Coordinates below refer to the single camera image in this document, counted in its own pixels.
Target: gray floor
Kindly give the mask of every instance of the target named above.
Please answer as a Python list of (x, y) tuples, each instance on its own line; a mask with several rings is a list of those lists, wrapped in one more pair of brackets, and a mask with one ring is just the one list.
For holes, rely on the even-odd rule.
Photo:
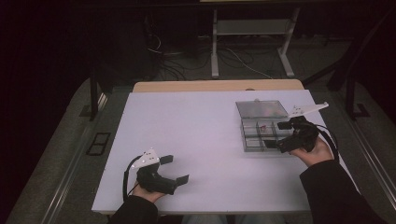
[[(331, 42), (325, 47), (323, 41), (322, 37), (292, 40), (288, 56), (295, 78), (303, 80), (335, 62), (349, 45), (348, 42)], [(155, 80), (211, 79), (210, 61), (206, 63), (210, 55), (209, 41), (203, 37), (200, 43), (198, 56), (168, 47), (164, 64), (173, 68), (161, 70)], [(281, 43), (281, 38), (266, 36), (221, 39), (220, 55), (224, 61), (219, 60), (219, 79), (261, 79), (267, 78), (265, 75), (287, 78), (276, 55), (276, 48)], [(265, 75), (242, 68), (233, 53)], [(325, 85), (329, 77), (306, 88), (317, 103), (330, 104), (321, 114), (337, 136), (340, 153), (362, 195), (382, 218), (396, 223), (395, 208), (384, 185), (378, 181), (381, 175), (373, 172), (363, 153), (364, 149), (371, 148), (389, 179), (395, 182), (396, 154), (393, 150), (396, 139), (393, 136), (396, 128), (366, 89), (359, 85), (356, 102), (364, 104), (371, 117), (351, 121), (344, 111), (345, 91), (327, 91)], [(89, 81), (81, 85), (7, 223), (106, 223), (106, 217), (92, 212), (91, 207), (130, 91), (129, 87), (115, 88), (112, 94), (106, 95), (106, 103), (101, 106), (98, 117), (89, 121), (88, 117), (80, 115), (90, 103)], [(110, 133), (105, 154), (87, 156), (85, 151), (96, 133)], [(285, 214), (285, 218), (290, 224), (312, 222), (309, 213)]]

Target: clear plastic box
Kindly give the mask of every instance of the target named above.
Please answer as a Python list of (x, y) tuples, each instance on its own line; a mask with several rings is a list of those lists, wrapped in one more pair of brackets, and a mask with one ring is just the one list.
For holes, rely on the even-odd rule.
[(276, 142), (291, 135), (277, 123), (287, 121), (288, 113), (279, 101), (236, 102), (241, 116), (241, 133), (246, 152), (274, 152)]

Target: dark background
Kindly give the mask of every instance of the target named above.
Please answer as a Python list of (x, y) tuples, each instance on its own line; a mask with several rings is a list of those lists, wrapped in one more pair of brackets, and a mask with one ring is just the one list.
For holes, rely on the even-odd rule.
[[(377, 8), (373, 2), (380, 1), (354, 7), (304, 7), (295, 36), (353, 37), (370, 24), (367, 21)], [(91, 71), (109, 92), (113, 86), (133, 85), (155, 74), (155, 59), (144, 50), (149, 41), (147, 27), (142, 24), (145, 13), (84, 12), (65, 0), (0, 3), (1, 223), (7, 220), (70, 99)], [(223, 16), (232, 15), (226, 12)], [(207, 11), (157, 12), (155, 17), (156, 27), (151, 31), (164, 40), (193, 46), (197, 35), (211, 32), (212, 14)], [(395, 25), (393, 12), (354, 69), (393, 120)], [(190, 28), (172, 28), (186, 26)]]

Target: human hand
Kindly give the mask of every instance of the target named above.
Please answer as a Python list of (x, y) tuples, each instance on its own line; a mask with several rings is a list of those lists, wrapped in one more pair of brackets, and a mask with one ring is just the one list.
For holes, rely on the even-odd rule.
[(291, 155), (300, 158), (308, 167), (321, 161), (334, 160), (329, 146), (320, 138), (317, 138), (315, 147), (307, 152), (303, 148), (297, 148), (290, 152)]
[(158, 199), (165, 195), (164, 193), (160, 192), (148, 192), (146, 189), (142, 189), (137, 181), (134, 183), (134, 185), (136, 187), (132, 191), (132, 194), (134, 196), (144, 198), (152, 203), (155, 203)]

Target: sleeve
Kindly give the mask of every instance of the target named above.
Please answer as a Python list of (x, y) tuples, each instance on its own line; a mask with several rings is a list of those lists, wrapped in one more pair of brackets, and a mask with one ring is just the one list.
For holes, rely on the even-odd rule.
[(158, 209), (154, 203), (131, 195), (111, 217), (108, 224), (155, 224), (157, 218)]
[(300, 178), (314, 223), (386, 223), (358, 193), (347, 172), (336, 161), (312, 165)]

